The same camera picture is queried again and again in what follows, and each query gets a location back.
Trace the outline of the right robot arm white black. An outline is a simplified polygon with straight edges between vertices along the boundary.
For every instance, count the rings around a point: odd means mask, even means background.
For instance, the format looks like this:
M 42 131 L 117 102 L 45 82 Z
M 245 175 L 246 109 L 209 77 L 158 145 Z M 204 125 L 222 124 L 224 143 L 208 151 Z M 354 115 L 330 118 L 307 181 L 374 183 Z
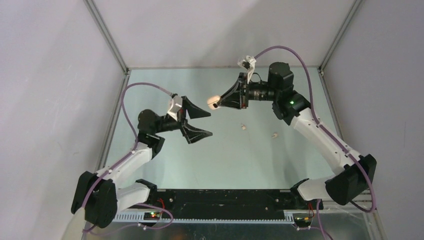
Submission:
M 294 90 L 294 74 L 287 63 L 272 63 L 266 81 L 251 81 L 253 74 L 252 70 L 241 72 L 229 90 L 209 98 L 207 104 L 213 110 L 220 107 L 242 110 L 250 101 L 271 101 L 275 116 L 315 146 L 333 175 L 307 178 L 294 185 L 295 192 L 290 201 L 295 208 L 304 209 L 317 199 L 331 199 L 344 206 L 369 188 L 377 166 L 376 159 L 351 148 L 313 113 L 311 103 Z

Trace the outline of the beige earbud charging case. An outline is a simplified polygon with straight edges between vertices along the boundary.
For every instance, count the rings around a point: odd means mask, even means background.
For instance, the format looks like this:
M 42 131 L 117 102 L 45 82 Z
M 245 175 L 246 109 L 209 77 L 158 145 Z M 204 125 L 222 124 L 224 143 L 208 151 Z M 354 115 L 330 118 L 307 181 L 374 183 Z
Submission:
M 211 110 L 216 110 L 220 107 L 219 106 L 220 100 L 221 100 L 221 97 L 219 95 L 212 96 L 207 100 L 207 105 Z

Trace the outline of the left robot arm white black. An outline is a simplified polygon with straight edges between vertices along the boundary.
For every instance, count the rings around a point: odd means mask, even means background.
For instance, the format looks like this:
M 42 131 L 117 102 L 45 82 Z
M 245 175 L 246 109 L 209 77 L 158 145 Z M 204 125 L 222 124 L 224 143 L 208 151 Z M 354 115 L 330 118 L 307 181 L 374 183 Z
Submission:
M 186 96 L 173 95 L 165 115 L 151 109 L 142 110 L 138 119 L 138 134 L 134 147 L 122 159 L 96 172 L 86 171 L 78 179 L 71 213 L 99 228 L 107 227 L 115 215 L 129 207 L 142 204 L 153 208 L 158 202 L 156 185 L 137 180 L 123 187 L 126 179 L 151 161 L 161 151 L 165 139 L 160 133 L 179 130 L 188 144 L 211 137 L 212 132 L 194 127 L 190 119 L 210 117 L 211 113 L 193 104 Z

